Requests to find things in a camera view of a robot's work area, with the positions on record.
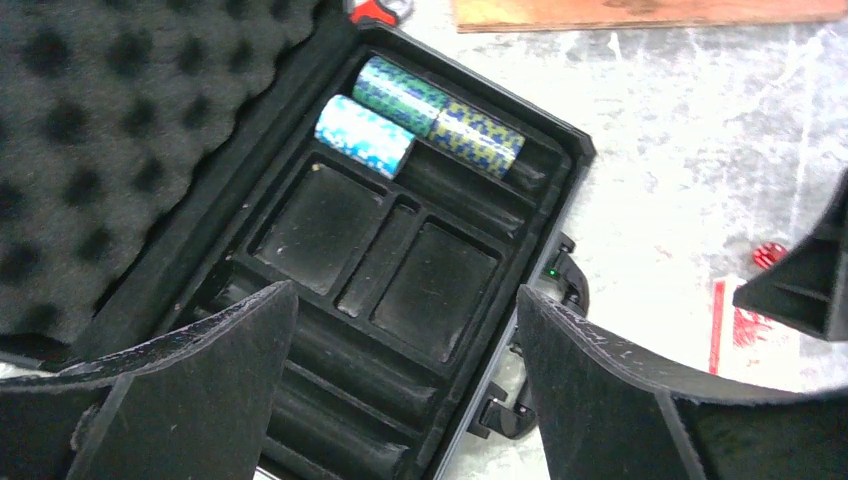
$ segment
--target red die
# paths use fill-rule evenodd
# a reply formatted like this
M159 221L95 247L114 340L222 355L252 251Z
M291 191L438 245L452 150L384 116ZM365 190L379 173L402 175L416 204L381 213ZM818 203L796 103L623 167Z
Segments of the red die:
M751 256L754 258L754 263L756 263L760 268L767 269L786 256L787 252L788 250L786 250L786 247L783 245L768 242L754 250L754 253Z

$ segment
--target black plastic piece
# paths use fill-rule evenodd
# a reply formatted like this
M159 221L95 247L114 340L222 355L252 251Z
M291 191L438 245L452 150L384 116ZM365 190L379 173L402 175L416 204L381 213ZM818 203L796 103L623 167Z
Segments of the black plastic piece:
M296 311L275 284L131 350L0 381L0 478L253 478Z
M518 440L532 432L539 425L539 417L533 409L527 380L521 384L512 408L504 405L507 398L503 388L494 382L490 383L486 401L477 407L475 421L468 426L468 433L486 440L491 432L495 432L510 440Z
M545 264L537 288L586 315L589 311L589 282L571 258L574 248L574 240L560 233L559 248Z
M518 325L552 479L845 478L848 389L696 371L522 287Z
M809 235L733 295L733 305L828 341L848 340L848 170Z
M67 366L68 346L41 335L0 337L0 362L29 370L58 372Z

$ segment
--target poker chip case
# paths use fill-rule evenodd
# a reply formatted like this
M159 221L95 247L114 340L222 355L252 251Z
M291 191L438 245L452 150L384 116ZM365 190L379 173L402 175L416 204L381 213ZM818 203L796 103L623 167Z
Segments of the poker chip case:
M58 370L292 280L296 331L260 466L281 479L438 476L513 333L519 286L557 248L594 147L406 35L352 24L340 2L314 18L84 334L67 348L7 342L4 357ZM389 179L316 140L322 108L351 96L375 55L519 132L506 174L416 138Z

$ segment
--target red object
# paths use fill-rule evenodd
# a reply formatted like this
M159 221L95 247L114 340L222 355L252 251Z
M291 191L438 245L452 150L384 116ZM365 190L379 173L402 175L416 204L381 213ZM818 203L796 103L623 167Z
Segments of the red object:
M764 335L774 327L771 321L758 313L737 308L733 311L733 345L751 347L757 342L767 342Z
M713 291L713 332L710 337L710 373L718 375L718 361L721 353L721 323L724 320L724 294L727 282L716 282Z
M353 23L359 23L368 19L377 20L392 27L396 27L400 23L397 14L380 3L379 0L368 0L354 7L353 13L350 14L350 20Z
M754 263L765 270L771 268L772 265L780 261L781 258L785 257L787 252L788 250L786 250L786 247L783 245L768 242L754 250L754 253L751 254L751 256L754 259Z

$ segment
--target black foam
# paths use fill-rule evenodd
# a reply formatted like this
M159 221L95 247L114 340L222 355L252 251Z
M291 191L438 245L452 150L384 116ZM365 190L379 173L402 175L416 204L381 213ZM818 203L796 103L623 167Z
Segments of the black foam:
M0 3L0 335L76 339L318 1Z

